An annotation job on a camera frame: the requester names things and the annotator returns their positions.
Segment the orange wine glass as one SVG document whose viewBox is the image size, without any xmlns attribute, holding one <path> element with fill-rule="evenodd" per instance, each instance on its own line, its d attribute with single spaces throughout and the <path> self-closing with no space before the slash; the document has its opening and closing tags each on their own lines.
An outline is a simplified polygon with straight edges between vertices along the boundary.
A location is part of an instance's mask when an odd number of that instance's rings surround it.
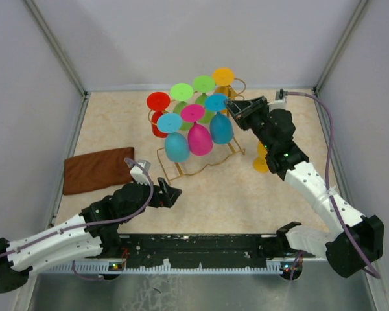
<svg viewBox="0 0 389 311">
<path fill-rule="evenodd" d="M 232 88 L 231 83 L 235 80 L 235 74 L 231 69 L 227 67 L 218 68 L 213 72 L 212 78 L 216 85 L 216 89 L 213 92 L 214 94 L 223 94 L 229 99 L 234 99 L 235 91 Z"/>
<path fill-rule="evenodd" d="M 265 146 L 258 142 L 257 144 L 257 157 L 253 161 L 253 168 L 260 173 L 267 173 L 269 171 L 268 165 L 266 163 L 267 150 Z"/>
</svg>

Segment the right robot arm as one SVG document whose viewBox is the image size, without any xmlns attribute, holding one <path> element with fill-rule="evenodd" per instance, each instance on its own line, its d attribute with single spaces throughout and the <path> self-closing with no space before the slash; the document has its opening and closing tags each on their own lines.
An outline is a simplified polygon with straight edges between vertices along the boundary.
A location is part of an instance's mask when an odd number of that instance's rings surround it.
<svg viewBox="0 0 389 311">
<path fill-rule="evenodd" d="M 352 207 L 321 176 L 309 157 L 293 141 L 292 114 L 284 108 L 286 93 L 269 103 L 262 96 L 252 100 L 226 100 L 225 107 L 242 130 L 251 130 L 267 151 L 269 171 L 302 194 L 323 220 L 327 232 L 292 222 L 277 231 L 277 250 L 289 257 L 304 251 L 326 259 L 339 276 L 348 278 L 364 270 L 374 277 L 372 264 L 383 255 L 384 224 Z"/>
</svg>

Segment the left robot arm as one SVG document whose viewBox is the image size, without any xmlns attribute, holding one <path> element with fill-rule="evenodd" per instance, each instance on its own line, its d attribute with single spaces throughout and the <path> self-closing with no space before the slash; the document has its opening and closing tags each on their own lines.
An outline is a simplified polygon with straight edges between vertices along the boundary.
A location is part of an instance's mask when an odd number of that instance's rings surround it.
<svg viewBox="0 0 389 311">
<path fill-rule="evenodd" d="M 156 185 L 131 182 L 60 225 L 20 240 L 0 238 L 0 294 L 22 287 L 29 277 L 59 264 L 118 255 L 121 224 L 147 207 L 171 208 L 181 195 L 182 190 L 164 178 L 158 178 Z"/>
</svg>

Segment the right green wine glass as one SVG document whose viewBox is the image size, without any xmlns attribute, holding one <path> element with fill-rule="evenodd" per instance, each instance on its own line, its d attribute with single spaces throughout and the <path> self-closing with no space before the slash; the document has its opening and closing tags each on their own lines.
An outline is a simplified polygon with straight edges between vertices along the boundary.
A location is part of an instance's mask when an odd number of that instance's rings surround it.
<svg viewBox="0 0 389 311">
<path fill-rule="evenodd" d="M 205 101 L 209 97 L 209 93 L 215 90 L 215 81 L 207 75 L 198 76 L 193 80 L 193 89 L 199 94 L 194 103 L 205 108 Z M 213 116 L 213 112 L 205 109 L 204 116 L 199 120 L 199 123 L 209 124 Z"/>
</svg>

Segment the green wine glass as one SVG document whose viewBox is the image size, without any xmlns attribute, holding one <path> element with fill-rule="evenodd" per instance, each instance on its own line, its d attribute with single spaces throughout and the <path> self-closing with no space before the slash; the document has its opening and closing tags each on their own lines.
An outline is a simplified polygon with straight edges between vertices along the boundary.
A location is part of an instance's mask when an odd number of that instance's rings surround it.
<svg viewBox="0 0 389 311">
<path fill-rule="evenodd" d="M 177 83 L 171 87 L 170 96 L 173 100 L 177 101 L 173 112 L 181 115 L 184 108 L 189 105 L 189 100 L 194 95 L 194 90 L 191 85 L 186 83 Z"/>
<path fill-rule="evenodd" d="M 198 76 L 193 80 L 193 89 L 199 94 L 194 103 L 205 108 L 205 101 L 209 97 L 209 93 L 215 90 L 215 81 L 207 75 Z M 204 116 L 199 120 L 199 123 L 209 124 L 213 116 L 213 112 L 205 109 Z"/>
</svg>

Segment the left light blue wine glass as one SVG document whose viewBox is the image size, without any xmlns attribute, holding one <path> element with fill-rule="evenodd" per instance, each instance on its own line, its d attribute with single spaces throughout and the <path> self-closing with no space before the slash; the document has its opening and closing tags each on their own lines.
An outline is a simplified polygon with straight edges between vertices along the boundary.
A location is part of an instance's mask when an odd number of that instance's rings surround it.
<svg viewBox="0 0 389 311">
<path fill-rule="evenodd" d="M 166 113 L 157 121 L 160 132 L 167 134 L 164 142 L 167 158 L 175 163 L 182 163 L 189 158 L 189 144 L 187 139 L 179 132 L 182 118 L 176 113 Z"/>
</svg>

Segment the magenta wine glass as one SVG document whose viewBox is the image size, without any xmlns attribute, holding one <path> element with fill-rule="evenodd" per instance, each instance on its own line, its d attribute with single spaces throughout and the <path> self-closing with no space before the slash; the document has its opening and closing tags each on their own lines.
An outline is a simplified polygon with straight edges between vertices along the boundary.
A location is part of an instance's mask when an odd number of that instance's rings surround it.
<svg viewBox="0 0 389 311">
<path fill-rule="evenodd" d="M 193 125 L 188 131 L 189 149 L 196 156 L 205 156 L 213 149 L 213 142 L 209 130 L 198 122 L 204 116 L 205 108 L 199 104 L 190 104 L 180 113 L 185 122 Z"/>
</svg>

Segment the left green wine glass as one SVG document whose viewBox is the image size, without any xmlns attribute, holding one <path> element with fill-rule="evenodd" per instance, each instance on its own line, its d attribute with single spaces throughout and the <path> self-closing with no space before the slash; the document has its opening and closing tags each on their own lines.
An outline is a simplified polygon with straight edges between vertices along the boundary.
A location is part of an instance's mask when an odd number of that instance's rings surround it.
<svg viewBox="0 0 389 311">
<path fill-rule="evenodd" d="M 170 96 L 173 100 L 177 101 L 173 112 L 181 115 L 184 108 L 189 105 L 189 100 L 194 95 L 194 90 L 191 85 L 186 83 L 177 83 L 171 87 Z"/>
</svg>

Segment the red wine glass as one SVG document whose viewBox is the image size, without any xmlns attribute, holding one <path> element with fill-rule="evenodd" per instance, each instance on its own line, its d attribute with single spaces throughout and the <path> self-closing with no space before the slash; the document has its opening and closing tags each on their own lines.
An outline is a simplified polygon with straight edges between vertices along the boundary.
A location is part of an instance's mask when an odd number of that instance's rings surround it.
<svg viewBox="0 0 389 311">
<path fill-rule="evenodd" d="M 148 120 L 150 121 L 153 135 L 158 138 L 166 138 L 167 134 L 159 130 L 157 123 L 159 118 L 167 113 L 167 108 L 171 103 L 170 97 L 164 92 L 157 91 L 147 97 L 146 103 L 150 110 Z"/>
</svg>

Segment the brown folded cloth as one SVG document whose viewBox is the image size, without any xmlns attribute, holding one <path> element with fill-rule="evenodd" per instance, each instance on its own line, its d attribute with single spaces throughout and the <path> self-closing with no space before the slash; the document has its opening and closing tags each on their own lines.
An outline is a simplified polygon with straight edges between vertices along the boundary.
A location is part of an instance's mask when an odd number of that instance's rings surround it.
<svg viewBox="0 0 389 311">
<path fill-rule="evenodd" d="M 76 195 L 131 182 L 133 147 L 115 148 L 70 157 L 64 161 L 63 195 Z"/>
</svg>

